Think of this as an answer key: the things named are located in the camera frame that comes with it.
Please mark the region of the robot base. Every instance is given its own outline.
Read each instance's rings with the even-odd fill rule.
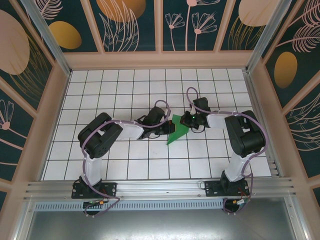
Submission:
[[[96,190],[109,196],[116,196],[117,183],[116,182],[98,182],[93,186]],[[79,182],[72,184],[72,199],[102,199],[103,197],[94,191],[83,181],[80,177]]]
[[[240,197],[242,192],[247,196],[250,194],[248,182],[244,178],[231,182],[225,171],[222,172],[220,180],[205,181],[204,189],[207,197]]]

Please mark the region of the enclosure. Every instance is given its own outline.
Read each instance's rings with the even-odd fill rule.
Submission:
[[[1,239],[318,239],[319,19],[319,0],[3,0]],[[86,218],[80,131],[157,100],[183,116],[189,87],[210,111],[253,111],[270,139],[244,172],[248,207],[228,215],[202,187],[235,154],[206,127],[116,140],[99,171],[120,201]]]

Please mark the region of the white tile floor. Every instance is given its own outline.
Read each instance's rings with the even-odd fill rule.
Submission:
[[[75,180],[81,175],[78,134],[100,113],[135,120],[163,99],[172,114],[181,116],[189,108],[188,87],[199,90],[211,110],[252,110],[241,69],[73,71],[42,179]],[[101,176],[107,180],[218,178],[232,154],[228,138],[227,131],[207,128],[203,133],[189,132],[169,146],[167,136],[116,141],[103,157]],[[251,171],[255,177],[271,176],[265,155],[252,160],[246,172]]]

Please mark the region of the green object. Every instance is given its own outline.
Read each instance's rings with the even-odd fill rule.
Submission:
[[[175,132],[169,135],[168,142],[166,143],[167,145],[181,138],[183,135],[186,135],[189,132],[189,128],[180,123],[180,119],[181,119],[181,116],[178,116],[178,115],[172,116],[172,122],[175,124]]]

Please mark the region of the white grid tile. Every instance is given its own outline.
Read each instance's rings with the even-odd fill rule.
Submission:
[[[83,155],[78,134],[95,116],[105,112],[115,119],[135,120],[147,115],[159,99],[169,103],[169,119],[172,115],[182,116],[189,110],[185,94],[188,87],[199,90],[199,97],[208,99],[212,111],[252,110],[240,69],[74,71],[43,179],[79,177]],[[196,98],[193,91],[189,96],[192,101]],[[157,106],[166,107],[162,102]],[[232,156],[228,137],[226,130],[206,128],[201,133],[189,131],[169,146],[167,135],[155,139],[122,139],[103,156],[101,177],[108,180],[219,178]],[[270,176],[265,155],[253,159],[245,173],[251,169],[257,177]]]

